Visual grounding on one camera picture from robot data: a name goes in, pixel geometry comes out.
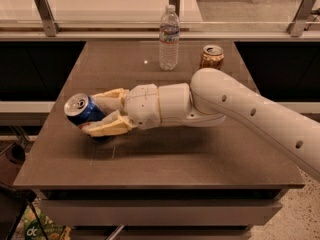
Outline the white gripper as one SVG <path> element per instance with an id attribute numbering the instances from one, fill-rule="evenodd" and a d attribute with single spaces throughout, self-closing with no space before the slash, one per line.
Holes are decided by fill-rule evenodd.
<path id="1" fill-rule="evenodd" d="M 112 113 L 80 126 L 91 137 L 122 135 L 135 127 L 146 130 L 161 124 L 158 87 L 154 84 L 138 85 L 130 91 L 117 88 L 94 94 L 92 99 L 103 112 Z M 123 108 L 127 116 L 120 113 Z"/>

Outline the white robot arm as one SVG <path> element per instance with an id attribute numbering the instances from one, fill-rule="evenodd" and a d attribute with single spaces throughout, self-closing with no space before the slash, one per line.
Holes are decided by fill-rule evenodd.
<path id="1" fill-rule="evenodd" d="M 200 69 L 188 84 L 113 89 L 95 94 L 93 101 L 107 116 L 80 126 L 91 137 L 122 135 L 134 128 L 216 126 L 230 117 L 320 180 L 320 124 L 220 70 Z"/>

